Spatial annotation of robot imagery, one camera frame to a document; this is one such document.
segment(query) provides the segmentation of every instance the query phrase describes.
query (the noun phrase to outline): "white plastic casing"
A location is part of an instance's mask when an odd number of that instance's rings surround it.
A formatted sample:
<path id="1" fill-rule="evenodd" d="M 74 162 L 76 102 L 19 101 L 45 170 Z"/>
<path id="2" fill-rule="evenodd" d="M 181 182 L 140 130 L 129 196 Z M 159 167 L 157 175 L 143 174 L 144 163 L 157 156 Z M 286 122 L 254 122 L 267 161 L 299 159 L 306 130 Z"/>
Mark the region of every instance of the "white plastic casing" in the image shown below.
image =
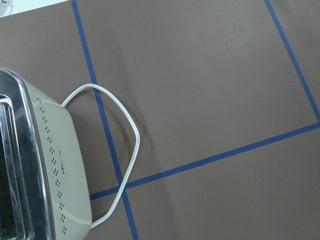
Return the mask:
<path id="1" fill-rule="evenodd" d="M 28 82 L 44 155 L 56 240 L 83 240 L 92 223 L 77 134 L 69 112 Z"/>

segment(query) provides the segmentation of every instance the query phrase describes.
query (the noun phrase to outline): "white wire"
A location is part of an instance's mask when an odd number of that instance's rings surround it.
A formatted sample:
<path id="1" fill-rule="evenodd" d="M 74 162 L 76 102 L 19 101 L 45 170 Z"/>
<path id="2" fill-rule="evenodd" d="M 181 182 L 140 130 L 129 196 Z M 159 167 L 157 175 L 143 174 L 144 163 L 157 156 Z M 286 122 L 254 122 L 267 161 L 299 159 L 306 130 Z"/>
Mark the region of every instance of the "white wire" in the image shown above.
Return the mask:
<path id="1" fill-rule="evenodd" d="M 118 193 L 116 194 L 115 196 L 115 199 L 109 209 L 109 211 L 106 213 L 106 215 L 104 215 L 103 217 L 101 217 L 100 219 L 94 221 L 92 224 L 91 224 L 91 227 L 90 229 L 94 228 L 95 226 L 101 224 L 102 222 L 104 222 L 105 220 L 107 220 L 110 215 L 113 213 L 113 211 L 115 210 L 120 198 L 121 198 L 121 195 L 125 189 L 125 186 L 126 186 L 126 183 L 128 181 L 128 178 L 129 178 L 129 175 L 131 173 L 131 170 L 134 166 L 134 163 L 135 163 L 135 160 L 136 160 L 136 157 L 137 157 L 137 154 L 138 154 L 138 150 L 139 150 L 139 146 L 140 146 L 140 135 L 139 135 L 139 131 L 138 131 L 138 128 L 135 124 L 135 122 L 133 121 L 132 117 L 129 115 L 128 111 L 126 110 L 126 108 L 122 105 L 122 103 L 111 93 L 109 92 L 107 89 L 99 86 L 99 85 L 96 85 L 96 84 L 92 84 L 92 83 L 87 83 L 87 84 L 84 84 L 80 87 L 78 87 L 76 90 L 73 91 L 73 93 L 71 93 L 64 101 L 63 103 L 60 105 L 61 107 L 65 107 L 71 99 L 74 98 L 75 95 L 77 95 L 79 92 L 81 92 L 82 90 L 86 89 L 86 88 L 94 88 L 94 89 L 97 89 L 101 92 L 103 92 L 104 94 L 108 95 L 114 102 L 115 104 L 121 109 L 121 111 L 123 112 L 123 114 L 125 115 L 126 119 L 128 119 L 132 129 L 133 129 L 133 132 L 134 132 L 134 135 L 135 135 L 135 145 L 134 145 L 134 149 L 133 149 L 133 154 L 132 154 L 132 157 L 131 157 L 131 160 L 130 160 L 130 163 L 129 163 L 129 166 L 124 174 L 124 177 L 123 177 L 123 180 L 122 180 L 122 183 L 119 187 L 119 190 L 118 190 Z"/>

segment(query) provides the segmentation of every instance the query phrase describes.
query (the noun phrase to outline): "floor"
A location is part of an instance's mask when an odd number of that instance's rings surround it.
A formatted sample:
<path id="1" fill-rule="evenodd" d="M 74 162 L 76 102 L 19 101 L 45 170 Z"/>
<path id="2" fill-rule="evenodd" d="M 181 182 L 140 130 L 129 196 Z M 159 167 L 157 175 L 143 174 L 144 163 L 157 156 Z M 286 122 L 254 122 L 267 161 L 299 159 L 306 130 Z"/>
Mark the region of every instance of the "floor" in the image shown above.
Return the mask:
<path id="1" fill-rule="evenodd" d="M 320 238 L 320 2 L 71 0 L 0 20 L 0 65 L 62 102 L 98 83 L 141 134 L 86 240 Z M 134 134 L 88 90 L 67 107 L 93 219 Z"/>

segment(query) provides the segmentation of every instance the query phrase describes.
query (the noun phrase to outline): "blue stripe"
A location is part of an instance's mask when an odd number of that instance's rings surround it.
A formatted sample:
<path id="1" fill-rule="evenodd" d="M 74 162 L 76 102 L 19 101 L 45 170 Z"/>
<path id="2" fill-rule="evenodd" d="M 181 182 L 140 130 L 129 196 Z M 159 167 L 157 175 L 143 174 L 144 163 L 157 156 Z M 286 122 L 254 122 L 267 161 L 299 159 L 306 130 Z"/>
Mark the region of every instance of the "blue stripe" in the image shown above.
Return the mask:
<path id="1" fill-rule="evenodd" d="M 279 34 L 281 36 L 281 39 L 283 41 L 283 44 L 284 44 L 286 50 L 287 50 L 287 52 L 288 52 L 288 54 L 290 56 L 290 59 L 291 59 L 292 64 L 293 64 L 293 66 L 294 66 L 294 68 L 296 70 L 296 73 L 298 74 L 298 76 L 300 78 L 300 81 L 301 81 L 302 86 L 304 88 L 304 91 L 305 91 L 305 93 L 306 93 L 306 95 L 307 95 L 307 97 L 309 99 L 309 102 L 310 102 L 310 104 L 312 106 L 314 114 L 315 114 L 318 122 L 320 122 L 319 109 L 318 109 L 318 107 L 316 105 L 316 102 L 315 102 L 315 100 L 314 100 L 314 98 L 313 98 L 313 96 L 311 94 L 311 91 L 309 89 L 309 86 L 307 84 L 305 76 L 304 76 L 304 74 L 303 74 L 303 72 L 302 72 L 302 70 L 301 70 L 301 68 L 300 68 L 300 66 L 298 64 L 298 61 L 297 61 L 297 59 L 296 59 L 296 57 L 294 55 L 294 52 L 292 51 L 292 48 L 290 47 L 290 44 L 289 44 L 289 41 L 288 41 L 288 39 L 287 39 L 287 37 L 285 35 L 285 32 L 283 31 L 283 29 L 282 29 L 282 27 L 280 25 L 280 22 L 279 22 L 279 20 L 278 20 L 278 18 L 276 16 L 276 13 L 275 13 L 273 7 L 271 6 L 270 1 L 269 0 L 264 0 L 264 2 L 265 2 L 266 7 L 269 10 L 269 13 L 270 13 L 270 15 L 271 15 L 271 17 L 272 17 L 272 19 L 274 21 L 274 24 L 275 24 L 276 28 L 278 29 L 278 32 L 279 32 Z"/>
<path id="2" fill-rule="evenodd" d="M 74 16 L 75 16 L 75 21 L 76 21 L 76 24 L 77 24 L 78 32 L 79 32 L 79 35 L 80 35 L 81 44 L 82 44 L 82 48 L 83 48 L 83 52 L 84 52 L 84 56 L 85 56 L 85 60 L 86 60 L 86 65 L 88 67 L 88 71 L 89 71 L 91 82 L 93 84 L 98 84 L 98 81 L 97 81 L 97 78 L 96 78 L 96 74 L 95 74 L 95 70 L 94 70 L 94 65 L 92 63 L 92 59 L 91 59 L 91 56 L 90 56 L 90 51 L 89 51 L 89 47 L 88 47 L 88 43 L 87 43 L 84 27 L 82 25 L 82 21 L 81 21 L 80 12 L 79 12 L 79 9 L 78 9 L 77 1 L 76 0 L 71 0 L 71 4 L 72 4 L 73 12 L 74 12 Z M 106 115 L 106 112 L 105 112 L 105 108 L 104 108 L 104 105 L 103 105 L 103 102 L 102 102 L 102 98 L 101 98 L 100 92 L 95 89 L 94 90 L 94 94 L 95 94 L 96 102 L 97 102 L 97 105 L 98 105 L 98 109 L 99 109 L 99 113 L 100 113 L 103 129 L 104 129 L 104 133 L 105 133 L 105 136 L 106 136 L 106 139 L 107 139 L 107 143 L 108 143 L 108 147 L 109 147 L 109 150 L 110 150 L 110 154 L 111 154 L 111 158 L 112 158 L 112 162 L 113 162 L 116 178 L 117 178 L 118 184 L 120 185 L 122 180 L 123 180 L 123 176 L 122 176 L 122 173 L 121 173 L 121 168 L 120 168 L 120 164 L 119 164 L 119 161 L 118 161 L 118 156 L 117 156 L 117 153 L 116 153 L 114 141 L 113 141 L 112 136 L 111 136 L 111 131 L 110 131 L 109 123 L 108 123 L 108 120 L 107 120 L 107 115 Z M 128 218 L 129 226 L 130 226 L 130 229 L 131 229 L 132 237 L 133 237 L 134 240 L 138 240 L 139 239 L 138 231 L 136 229 L 135 220 L 133 218 L 131 206 L 130 206 L 130 203 L 129 203 L 129 198 L 128 198 L 128 195 L 127 195 L 126 191 L 124 191 L 123 194 L 122 194 L 122 200 L 123 200 L 126 216 Z"/>
<path id="3" fill-rule="evenodd" d="M 224 153 L 220 153 L 218 155 L 214 155 L 214 156 L 211 156 L 211 157 L 199 160 L 199 161 L 188 163 L 183 166 L 179 166 L 179 167 L 167 170 L 167 171 L 163 171 L 163 172 L 151 175 L 151 176 L 147 176 L 147 177 L 129 182 L 126 184 L 125 189 L 131 189 L 131 188 L 143 185 L 143 184 L 153 182 L 155 180 L 163 179 L 168 176 L 172 176 L 172 175 L 175 175 L 175 174 L 178 174 L 178 173 L 190 170 L 190 169 L 194 169 L 194 168 L 197 168 L 197 167 L 209 164 L 209 163 L 216 162 L 218 160 L 229 158 L 231 156 L 242 154 L 242 153 L 251 151 L 253 149 L 257 149 L 257 148 L 260 148 L 260 147 L 263 147 L 263 146 L 266 146 L 269 144 L 273 144 L 273 143 L 276 143 L 276 142 L 279 142 L 279 141 L 282 141 L 282 140 L 285 140 L 285 139 L 288 139 L 288 138 L 291 138 L 291 137 L 294 137 L 294 136 L 297 136 L 300 134 L 304 134 L 306 132 L 309 132 L 309 131 L 312 131 L 312 130 L 315 130 L 318 128 L 320 128 L 320 123 L 315 123 L 315 124 L 312 124 L 309 126 L 299 128 L 297 130 L 293 130 L 293 131 L 286 132 L 286 133 L 283 133 L 283 134 L 280 134 L 280 135 L 277 135 L 274 137 L 270 137 L 270 138 L 262 140 L 262 141 L 258 141 L 258 142 L 255 142 L 255 143 L 252 143 L 249 145 L 245 145 L 245 146 L 242 146 L 242 147 L 230 150 L 230 151 L 226 151 Z M 116 189 L 117 188 L 111 188 L 111 189 L 108 189 L 105 191 L 101 191 L 99 193 L 96 193 L 95 196 L 101 198 L 101 197 L 107 196 L 109 194 L 112 194 L 113 191 L 116 191 Z"/>

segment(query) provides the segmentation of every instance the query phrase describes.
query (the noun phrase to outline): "blue grout line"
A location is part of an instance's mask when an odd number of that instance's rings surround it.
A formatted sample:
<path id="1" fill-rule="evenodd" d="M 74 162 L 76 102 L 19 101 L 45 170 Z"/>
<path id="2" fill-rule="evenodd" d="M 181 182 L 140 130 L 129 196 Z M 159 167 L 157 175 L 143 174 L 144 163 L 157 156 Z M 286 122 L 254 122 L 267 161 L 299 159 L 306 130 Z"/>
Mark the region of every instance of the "blue grout line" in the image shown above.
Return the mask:
<path id="1" fill-rule="evenodd" d="M 281 24 L 280 24 L 280 22 L 279 22 L 279 20 L 278 20 L 278 18 L 276 16 L 276 13 L 275 13 L 270 1 L 269 0 L 264 0 L 264 3 L 265 3 L 266 7 L 269 10 L 269 13 L 270 13 L 270 15 L 271 15 L 271 17 L 272 17 L 272 19 L 274 21 L 274 24 L 275 24 L 276 28 L 278 29 L 278 32 L 279 32 L 279 34 L 280 34 L 280 36 L 282 38 L 283 44 L 284 44 L 284 46 L 285 46 L 285 48 L 286 48 L 286 50 L 287 50 L 287 52 L 288 52 L 288 54 L 290 56 L 292 64 L 293 64 L 293 66 L 294 66 L 294 68 L 296 70 L 296 73 L 298 74 L 298 76 L 300 78 L 300 81 L 302 83 L 304 91 L 305 91 L 305 93 L 306 93 L 306 95 L 307 95 L 307 97 L 309 99 L 309 102 L 310 102 L 310 104 L 312 106 L 314 114 L 315 114 L 318 122 L 320 123 L 319 109 L 318 109 L 318 107 L 316 105 L 316 102 L 315 102 L 315 100 L 314 100 L 314 98 L 313 98 L 313 96 L 311 94 L 311 91 L 309 89 L 309 86 L 307 84 L 305 76 L 304 76 L 304 74 L 303 74 L 303 72 L 302 72 L 302 70 L 301 70 L 301 68 L 300 68 L 300 66 L 298 64 L 298 61 L 297 61 L 297 59 L 296 59 L 296 57 L 294 55 L 294 52 L 292 51 L 292 48 L 290 47 L 290 44 L 289 44 L 289 41 L 288 41 L 288 39 L 287 39 L 287 37 L 285 35 L 285 32 L 283 31 L 283 29 L 281 27 Z"/>
<path id="2" fill-rule="evenodd" d="M 84 56 L 85 56 L 85 60 L 86 60 L 86 65 L 88 67 L 88 71 L 89 71 L 91 82 L 93 84 L 98 84 L 98 81 L 97 81 L 97 78 L 96 78 L 96 74 L 95 74 L 95 70 L 94 70 L 94 65 L 92 63 L 92 59 L 91 59 L 91 56 L 90 56 L 90 51 L 89 51 L 89 47 L 88 47 L 88 43 L 87 43 L 84 27 L 82 25 L 82 21 L 81 21 L 80 12 L 79 12 L 79 9 L 78 9 L 77 1 L 76 0 L 71 0 L 71 4 L 72 4 L 72 8 L 73 8 L 73 12 L 74 12 L 74 16 L 75 16 L 75 20 L 76 20 L 76 24 L 77 24 L 79 36 L 80 36 L 80 39 L 81 39 L 81 44 L 82 44 L 82 48 L 83 48 L 83 52 L 84 52 Z M 122 180 L 123 180 L 123 176 L 122 176 L 122 173 L 121 173 L 121 168 L 120 168 L 118 156 L 117 156 L 117 153 L 116 153 L 114 141 L 112 139 L 110 127 L 109 127 L 109 124 L 108 124 L 105 108 L 104 108 L 104 105 L 103 105 L 103 102 L 102 102 L 102 98 L 101 98 L 100 92 L 95 89 L 94 90 L 94 94 L 95 94 L 96 102 L 97 102 L 97 105 L 98 105 L 98 109 L 99 109 L 99 113 L 100 113 L 103 129 L 104 129 L 104 133 L 105 133 L 105 136 L 106 136 L 106 139 L 107 139 L 107 144 L 108 144 L 108 147 L 109 147 L 109 150 L 110 150 L 110 154 L 111 154 L 111 158 L 112 158 L 112 162 L 113 162 L 116 178 L 117 178 L 118 184 L 120 185 Z M 131 206 L 130 206 L 129 198 L 128 198 L 127 192 L 125 190 L 123 191 L 123 194 L 122 194 L 122 200 L 123 200 L 126 216 L 127 216 L 127 219 L 128 219 L 128 223 L 129 223 L 129 226 L 130 226 L 132 238 L 133 238 L 133 240 L 139 240 L 138 231 L 137 231 L 137 228 L 136 228 L 136 224 L 135 224 L 135 220 L 134 220 L 134 217 L 133 217 L 132 209 L 131 209 Z"/>
<path id="3" fill-rule="evenodd" d="M 173 168 L 173 169 L 170 169 L 167 171 L 163 171 L 163 172 L 151 175 L 151 176 L 147 176 L 147 177 L 129 182 L 126 184 L 125 189 L 132 189 L 134 187 L 137 187 L 137 186 L 140 186 L 143 184 L 147 184 L 147 183 L 153 182 L 155 180 L 166 178 L 168 176 L 172 176 L 172 175 L 175 175 L 175 174 L 178 174 L 178 173 L 190 170 L 190 169 L 194 169 L 194 168 L 197 168 L 197 167 L 209 164 L 209 163 L 213 163 L 218 160 L 222 160 L 225 158 L 229 158 L 231 156 L 242 154 L 242 153 L 251 151 L 253 149 L 257 149 L 257 148 L 260 148 L 260 147 L 263 147 L 263 146 L 266 146 L 269 144 L 273 144 L 273 143 L 276 143 L 276 142 L 279 142 L 279 141 L 282 141 L 282 140 L 285 140 L 285 139 L 288 139 L 288 138 L 291 138 L 291 137 L 294 137 L 294 136 L 297 136 L 300 134 L 304 134 L 306 132 L 309 132 L 309 131 L 312 131 L 312 130 L 315 130 L 318 128 L 320 128 L 320 123 L 315 123 L 315 124 L 305 126 L 305 127 L 293 130 L 293 131 L 289 131 L 289 132 L 286 132 L 286 133 L 283 133 L 283 134 L 280 134 L 280 135 L 277 135 L 274 137 L 267 138 L 262 141 L 258 141 L 258 142 L 255 142 L 255 143 L 252 143 L 249 145 L 245 145 L 245 146 L 242 146 L 242 147 L 230 150 L 230 151 L 226 151 L 226 152 L 220 153 L 218 155 L 214 155 L 214 156 L 211 156 L 211 157 L 199 160 L 199 161 L 195 161 L 195 162 L 191 162 L 191 163 L 188 163 L 188 164 L 185 164 L 182 166 L 178 166 L 176 168 Z M 95 200 L 95 199 L 98 199 L 98 198 L 101 198 L 101 197 L 104 197 L 104 196 L 107 196 L 110 194 L 114 194 L 117 192 L 117 189 L 119 189 L 119 187 L 113 187 L 113 188 L 110 188 L 110 189 L 107 189 L 104 191 L 97 192 L 97 193 L 91 195 L 91 199 Z"/>

